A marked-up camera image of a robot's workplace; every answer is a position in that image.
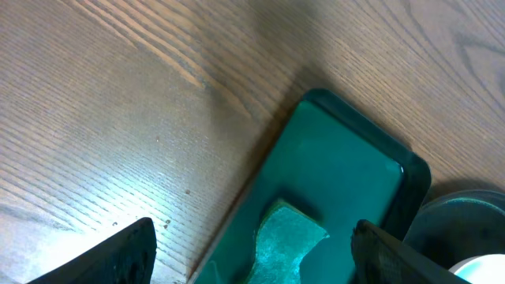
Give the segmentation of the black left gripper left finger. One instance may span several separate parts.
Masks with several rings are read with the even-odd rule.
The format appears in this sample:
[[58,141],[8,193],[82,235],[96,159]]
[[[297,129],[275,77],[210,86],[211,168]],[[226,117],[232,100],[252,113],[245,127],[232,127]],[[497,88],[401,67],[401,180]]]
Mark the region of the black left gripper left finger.
[[30,284],[149,284],[156,249],[153,221],[143,217]]

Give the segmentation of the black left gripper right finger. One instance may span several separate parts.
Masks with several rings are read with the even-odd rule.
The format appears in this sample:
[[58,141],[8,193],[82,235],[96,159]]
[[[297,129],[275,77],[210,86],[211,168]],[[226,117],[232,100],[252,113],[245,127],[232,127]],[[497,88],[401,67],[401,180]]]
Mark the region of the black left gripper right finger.
[[469,284],[365,219],[353,229],[351,252],[356,283]]

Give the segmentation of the green scouring sponge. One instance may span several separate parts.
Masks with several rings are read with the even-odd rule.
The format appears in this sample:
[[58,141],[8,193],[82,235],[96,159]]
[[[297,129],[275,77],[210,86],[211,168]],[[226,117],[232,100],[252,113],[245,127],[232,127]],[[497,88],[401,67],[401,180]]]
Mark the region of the green scouring sponge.
[[256,234],[255,256],[247,284],[300,284],[300,265],[327,231],[284,200],[267,210]]

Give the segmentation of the black rectangular water tray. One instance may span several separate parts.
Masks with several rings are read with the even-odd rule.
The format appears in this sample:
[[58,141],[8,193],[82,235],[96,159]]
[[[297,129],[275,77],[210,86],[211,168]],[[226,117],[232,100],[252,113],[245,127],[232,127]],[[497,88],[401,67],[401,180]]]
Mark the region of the black rectangular water tray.
[[307,92],[227,218],[192,283],[238,283],[260,222],[285,200],[328,233],[301,262],[303,283],[351,283],[351,236],[366,219],[403,239],[431,185],[428,164],[326,89]]

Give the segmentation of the white plate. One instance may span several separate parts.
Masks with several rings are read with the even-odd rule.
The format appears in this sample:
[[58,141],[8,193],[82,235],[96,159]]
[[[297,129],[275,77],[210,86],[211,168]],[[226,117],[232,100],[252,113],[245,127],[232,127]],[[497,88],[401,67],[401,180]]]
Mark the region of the white plate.
[[458,262],[449,271],[472,284],[505,284],[505,255],[471,257]]

